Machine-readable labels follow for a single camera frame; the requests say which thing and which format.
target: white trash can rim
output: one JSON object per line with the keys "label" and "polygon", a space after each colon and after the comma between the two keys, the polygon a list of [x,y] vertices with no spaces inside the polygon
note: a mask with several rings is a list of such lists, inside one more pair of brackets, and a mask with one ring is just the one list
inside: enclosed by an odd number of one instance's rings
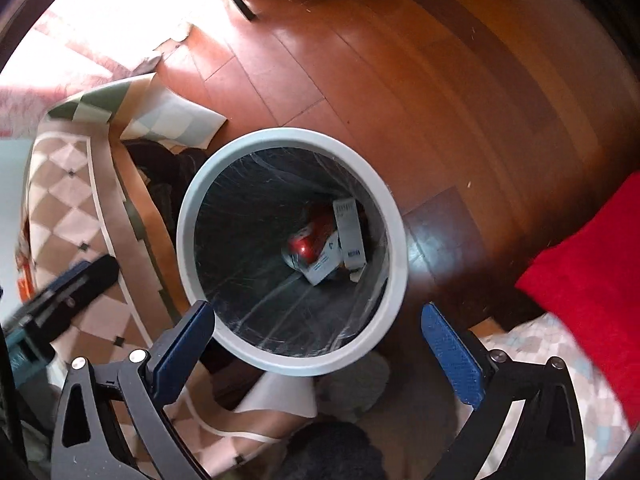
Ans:
{"label": "white trash can rim", "polygon": [[177,259],[188,300],[205,300],[196,272],[194,232],[200,205],[210,185],[234,161],[258,150],[301,148],[328,156],[349,170],[371,195],[382,215],[389,257],[389,278],[380,304],[366,327],[346,345],[313,357],[289,357],[256,348],[216,318],[213,337],[238,358],[263,370],[290,376],[316,376],[343,368],[369,352],[393,323],[404,298],[408,276],[406,235],[398,207],[385,183],[356,152],[329,136],[300,128],[270,128],[233,140],[203,165],[191,182],[180,208]]}

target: red cushion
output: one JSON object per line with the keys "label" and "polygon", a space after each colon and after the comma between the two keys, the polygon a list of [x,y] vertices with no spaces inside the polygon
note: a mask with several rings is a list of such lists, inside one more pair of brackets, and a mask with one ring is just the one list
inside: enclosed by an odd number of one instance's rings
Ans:
{"label": "red cushion", "polygon": [[597,215],[540,253],[516,287],[556,314],[640,420],[640,172]]}

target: trash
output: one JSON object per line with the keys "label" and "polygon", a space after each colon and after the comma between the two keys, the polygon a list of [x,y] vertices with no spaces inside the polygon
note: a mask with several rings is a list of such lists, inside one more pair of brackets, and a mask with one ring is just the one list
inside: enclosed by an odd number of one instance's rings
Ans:
{"label": "trash", "polygon": [[335,231],[334,214],[329,206],[325,212],[310,214],[312,220],[287,241],[289,254],[296,262],[296,268],[303,268],[314,263],[324,244]]}
{"label": "trash", "polygon": [[[334,200],[343,199],[363,211],[367,265],[359,282],[341,266],[334,226],[308,266],[312,274],[303,276],[283,258],[293,254],[292,234],[326,212],[333,217]],[[302,247],[316,250],[304,238],[294,244],[298,256]],[[202,200],[193,243],[197,277],[218,320],[250,345],[283,356],[320,356],[353,340],[375,314],[389,273],[385,223],[372,196],[336,160],[301,148],[268,148],[230,162]]]}
{"label": "trash", "polygon": [[364,267],[367,263],[360,229],[360,218],[356,199],[353,197],[334,200],[335,222],[340,236],[340,250],[344,266],[349,270]]}
{"label": "trash", "polygon": [[355,270],[349,275],[349,279],[353,283],[358,283],[360,281],[360,277],[362,276],[363,272],[364,272],[364,267],[362,267],[361,269]]}

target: wooden floor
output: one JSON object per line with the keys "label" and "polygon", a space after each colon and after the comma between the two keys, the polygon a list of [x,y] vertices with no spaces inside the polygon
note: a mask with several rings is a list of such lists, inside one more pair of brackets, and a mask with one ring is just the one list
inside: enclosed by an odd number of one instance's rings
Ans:
{"label": "wooden floor", "polygon": [[511,288],[527,262],[638,167],[638,82],[577,0],[246,1],[257,21],[214,0],[159,74],[229,118],[212,152],[300,126],[356,149],[390,187],[410,284],[381,346],[392,384],[363,425],[390,478],[423,478],[454,422],[419,307],[437,300],[462,326],[530,315]]}

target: trash can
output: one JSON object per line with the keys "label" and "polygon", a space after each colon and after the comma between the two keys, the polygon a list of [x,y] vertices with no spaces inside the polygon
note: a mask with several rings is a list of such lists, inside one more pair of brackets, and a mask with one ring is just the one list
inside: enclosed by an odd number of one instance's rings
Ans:
{"label": "trash can", "polygon": [[[312,285],[283,258],[309,205],[354,198],[366,218],[366,265]],[[177,228],[188,299],[212,301],[213,337],[263,370],[314,376],[371,350],[404,297],[404,225],[386,185],[338,140],[271,128],[218,150],[194,177]]]}

